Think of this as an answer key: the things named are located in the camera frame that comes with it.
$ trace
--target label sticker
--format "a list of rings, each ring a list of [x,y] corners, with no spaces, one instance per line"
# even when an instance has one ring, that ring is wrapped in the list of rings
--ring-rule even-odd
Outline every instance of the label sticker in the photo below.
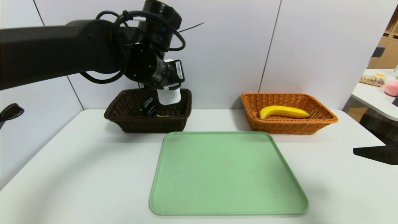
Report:
[[[177,75],[180,79],[183,79],[182,70],[181,70],[181,62],[176,61]]]

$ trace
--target banana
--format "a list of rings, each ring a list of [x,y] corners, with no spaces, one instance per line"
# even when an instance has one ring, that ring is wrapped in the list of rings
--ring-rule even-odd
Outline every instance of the banana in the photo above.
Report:
[[[260,118],[265,119],[268,116],[285,116],[290,118],[307,118],[310,115],[302,109],[288,106],[266,106],[260,111]]]

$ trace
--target black cable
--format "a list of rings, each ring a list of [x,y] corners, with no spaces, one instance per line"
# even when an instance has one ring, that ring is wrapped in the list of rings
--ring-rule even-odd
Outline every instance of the black cable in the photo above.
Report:
[[[106,15],[106,14],[111,14],[111,15],[114,15],[116,17],[119,17],[119,14],[117,14],[116,12],[113,12],[113,11],[102,11],[102,12],[100,12],[97,15],[96,20],[99,20],[103,15]],[[129,27],[129,25],[126,22],[123,22],[123,24],[126,27]],[[117,35],[119,35],[119,32],[120,32],[119,31],[119,27],[120,27],[120,24],[117,25],[115,27],[115,29],[114,29],[114,32],[116,32]],[[111,83],[111,82],[114,82],[114,81],[118,80],[119,78],[121,78],[124,75],[124,73],[126,72],[126,69],[127,69],[127,55],[126,55],[126,52],[124,52],[124,50],[123,50],[123,43],[121,42],[120,36],[116,36],[115,39],[118,40],[117,43],[119,44],[119,48],[122,51],[121,52],[122,58],[123,58],[122,59],[122,61],[123,61],[122,69],[120,69],[120,71],[115,76],[113,76],[113,77],[111,77],[109,79],[96,79],[96,78],[92,77],[91,75],[89,75],[87,72],[80,73],[84,78],[88,79],[90,82],[93,82],[93,83],[107,84],[107,83]]]
[[[196,26],[189,27],[189,28],[187,28],[187,29],[183,29],[183,30],[179,31],[179,33],[184,32],[184,31],[189,30],[189,29],[192,29],[192,28],[195,28],[195,27],[197,27],[197,26],[200,26],[200,25],[202,25],[203,23],[198,24],[198,25],[196,25]]]
[[[128,20],[132,20],[133,17],[137,16],[137,17],[145,17],[146,19],[152,19],[157,21],[158,23],[166,26],[168,29],[170,29],[171,31],[173,31],[174,35],[176,35],[178,37],[178,39],[181,41],[182,46],[181,47],[177,47],[177,48],[170,48],[169,51],[180,51],[182,49],[185,48],[185,40],[184,38],[178,33],[178,31],[169,23],[167,22],[163,17],[158,16],[156,14],[150,13],[150,12],[143,12],[143,11],[129,11],[128,13],[128,17],[129,18],[125,18],[123,13],[122,15],[119,15],[119,17],[116,19],[115,21],[115,25],[120,25],[125,21]]]
[[[80,73],[83,77],[85,77],[86,79],[88,79],[89,81],[91,81],[93,83],[97,83],[97,84],[111,83],[111,82],[114,82],[114,81],[118,80],[126,72],[127,60],[128,60],[128,56],[127,56],[128,54],[127,54],[126,51],[129,51],[129,49],[124,49],[125,46],[123,45],[121,37],[119,35],[120,25],[123,23],[126,26],[128,26],[126,21],[133,20],[133,17],[135,17],[135,16],[137,16],[137,17],[145,17],[146,20],[147,19],[155,20],[158,23],[161,23],[162,25],[164,25],[165,27],[170,29],[171,31],[173,31],[174,35],[176,35],[178,37],[178,39],[181,41],[182,46],[181,47],[177,47],[177,48],[170,48],[169,51],[180,51],[180,50],[185,48],[185,40],[184,40],[184,38],[179,34],[179,32],[169,22],[167,22],[161,16],[155,15],[155,14],[150,13],[150,12],[143,12],[143,11],[130,11],[130,12],[124,11],[122,15],[118,15],[117,13],[112,12],[112,11],[103,11],[103,12],[100,12],[97,15],[96,19],[99,19],[101,16],[103,16],[105,14],[111,14],[111,15],[114,15],[114,16],[117,15],[117,19],[113,23],[114,24],[114,31],[113,32],[114,32],[115,40],[117,40],[117,44],[119,45],[119,48],[120,48],[121,53],[122,53],[123,65],[122,65],[122,69],[115,76],[113,76],[113,77],[111,77],[109,79],[96,79],[96,78],[90,76],[86,72]],[[175,89],[179,88],[180,86],[181,86],[181,83],[179,83],[176,86],[172,86],[169,89],[170,90],[175,90]]]
[[[96,17],[96,20],[99,20],[103,15],[106,15],[106,14],[111,14],[111,15],[114,15],[114,16],[116,16],[116,17],[119,17],[119,14],[117,14],[116,12],[106,10],[106,11],[100,12],[100,13],[97,15],[97,17]],[[128,25],[126,22],[123,22],[123,24],[124,24],[126,27],[129,27],[129,25]]]

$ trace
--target white wall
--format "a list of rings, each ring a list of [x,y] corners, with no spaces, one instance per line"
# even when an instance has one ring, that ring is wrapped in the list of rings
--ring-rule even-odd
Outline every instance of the white wall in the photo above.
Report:
[[[257,92],[280,0],[164,0],[181,16],[181,28],[205,24],[182,33],[187,47],[169,52],[180,59],[186,76],[183,88],[193,94],[193,108],[240,108],[243,92]],[[36,0],[45,25],[94,19],[103,10],[141,10],[144,0]],[[173,38],[172,46],[180,43]],[[97,75],[105,79],[110,75]],[[99,85],[81,75],[70,76],[85,109],[107,108],[116,95],[137,84],[126,77]]]
[[[42,26],[33,1],[2,0],[1,28],[26,26]],[[11,103],[25,112],[0,131],[0,188],[82,111],[67,77],[2,90],[0,110]]]
[[[282,0],[260,91],[342,109],[398,0]]]

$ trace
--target background table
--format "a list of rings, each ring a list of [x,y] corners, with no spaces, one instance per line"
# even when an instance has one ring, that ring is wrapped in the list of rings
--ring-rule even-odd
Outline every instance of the background table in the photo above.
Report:
[[[395,223],[398,166],[353,155],[382,143],[347,114],[308,136],[272,135],[306,193],[299,216],[157,216],[148,206],[165,134],[125,134],[85,110],[0,191],[2,224]],[[250,130],[243,110],[192,110],[184,131]]]
[[[393,69],[366,69],[364,74],[374,75],[375,73],[380,73],[392,75],[393,71]],[[398,121],[398,107],[392,104],[395,97],[385,94],[384,88],[358,83],[351,96],[384,117]],[[345,111],[348,111],[347,109],[351,106],[352,102],[348,102]]]

